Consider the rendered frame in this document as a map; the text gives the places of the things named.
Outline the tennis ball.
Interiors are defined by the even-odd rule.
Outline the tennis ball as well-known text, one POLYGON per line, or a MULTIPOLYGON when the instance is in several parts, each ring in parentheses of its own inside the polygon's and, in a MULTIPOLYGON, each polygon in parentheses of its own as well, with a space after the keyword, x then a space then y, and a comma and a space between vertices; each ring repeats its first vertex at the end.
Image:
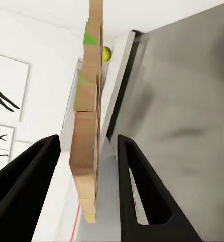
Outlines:
POLYGON ((108 46, 103 46, 103 62, 107 62, 112 56, 112 52, 108 46))

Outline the jigsaw puzzle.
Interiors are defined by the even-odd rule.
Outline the jigsaw puzzle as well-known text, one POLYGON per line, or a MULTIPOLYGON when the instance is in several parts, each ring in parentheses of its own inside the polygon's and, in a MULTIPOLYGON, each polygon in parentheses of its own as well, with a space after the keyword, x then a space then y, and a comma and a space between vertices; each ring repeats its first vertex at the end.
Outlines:
POLYGON ((96 223, 103 89, 103 0, 89 0, 83 38, 82 72, 74 101, 74 129, 69 167, 87 223, 96 223))

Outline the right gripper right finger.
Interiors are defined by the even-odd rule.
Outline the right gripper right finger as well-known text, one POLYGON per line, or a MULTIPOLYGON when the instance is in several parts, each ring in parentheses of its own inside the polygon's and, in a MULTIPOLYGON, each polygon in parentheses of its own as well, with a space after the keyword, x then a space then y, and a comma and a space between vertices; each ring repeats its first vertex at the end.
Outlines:
POLYGON ((118 135, 121 242, 203 242, 137 143, 118 135), (148 225, 137 222, 129 168, 148 225))

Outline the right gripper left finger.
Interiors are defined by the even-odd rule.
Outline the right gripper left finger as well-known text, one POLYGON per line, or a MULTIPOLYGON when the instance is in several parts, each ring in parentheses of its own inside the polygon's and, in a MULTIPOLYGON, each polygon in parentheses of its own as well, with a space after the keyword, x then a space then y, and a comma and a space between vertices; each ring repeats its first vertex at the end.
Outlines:
POLYGON ((0 242, 32 241, 60 149, 45 137, 0 170, 0 242))

